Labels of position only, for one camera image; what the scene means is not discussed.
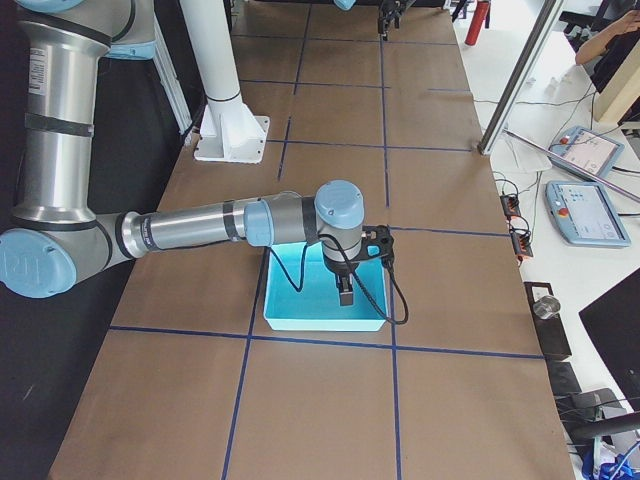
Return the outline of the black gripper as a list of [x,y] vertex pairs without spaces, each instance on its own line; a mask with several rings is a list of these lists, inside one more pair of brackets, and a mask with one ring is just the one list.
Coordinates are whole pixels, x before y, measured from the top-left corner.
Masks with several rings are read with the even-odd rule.
[[353,280],[349,272],[338,272],[334,274],[336,288],[339,290],[339,302],[341,306],[351,306],[353,304]]
[[403,15],[400,0],[382,0],[378,8],[378,30],[388,31],[391,26],[398,28]]

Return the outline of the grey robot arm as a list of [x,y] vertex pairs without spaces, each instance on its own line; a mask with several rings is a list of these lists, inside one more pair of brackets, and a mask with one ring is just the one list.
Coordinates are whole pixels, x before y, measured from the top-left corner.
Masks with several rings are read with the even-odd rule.
[[[348,11],[356,4],[356,0],[334,0],[333,3],[339,9]],[[381,0],[377,2],[377,6],[378,34],[386,37],[391,27],[399,28],[400,20],[407,10],[407,2],[400,0]]]
[[350,182],[315,195],[283,192],[174,212],[97,215],[87,204],[98,63],[149,59],[150,1],[21,1],[30,41],[26,152],[14,228],[1,236],[1,280],[46,298],[150,252],[246,241],[256,247],[320,244],[342,305],[364,258],[364,202]]

